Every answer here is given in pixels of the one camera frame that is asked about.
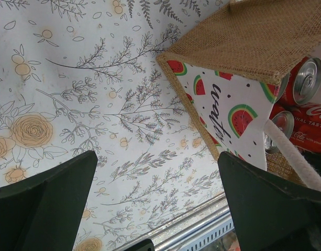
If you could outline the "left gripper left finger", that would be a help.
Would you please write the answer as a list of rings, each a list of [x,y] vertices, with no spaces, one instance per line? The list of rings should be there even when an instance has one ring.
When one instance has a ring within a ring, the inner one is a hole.
[[[97,161],[86,151],[0,187],[0,250],[72,250]]]

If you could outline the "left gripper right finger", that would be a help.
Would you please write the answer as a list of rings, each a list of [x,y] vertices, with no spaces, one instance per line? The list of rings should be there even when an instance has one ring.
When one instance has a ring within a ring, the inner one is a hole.
[[[218,159],[241,250],[321,250],[321,192],[228,152]]]

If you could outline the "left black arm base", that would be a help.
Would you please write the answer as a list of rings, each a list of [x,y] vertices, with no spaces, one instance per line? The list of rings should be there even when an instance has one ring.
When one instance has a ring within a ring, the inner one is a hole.
[[[155,251],[155,249],[151,239],[144,239],[139,243],[128,247],[125,251]]]

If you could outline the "watermelon canvas tote bag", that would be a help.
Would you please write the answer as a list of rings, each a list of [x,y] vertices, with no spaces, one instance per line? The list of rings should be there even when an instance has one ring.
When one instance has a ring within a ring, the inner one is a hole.
[[[321,1],[231,1],[157,57],[211,155],[267,169],[271,136],[309,188],[321,176],[272,123],[282,80],[321,44]]]

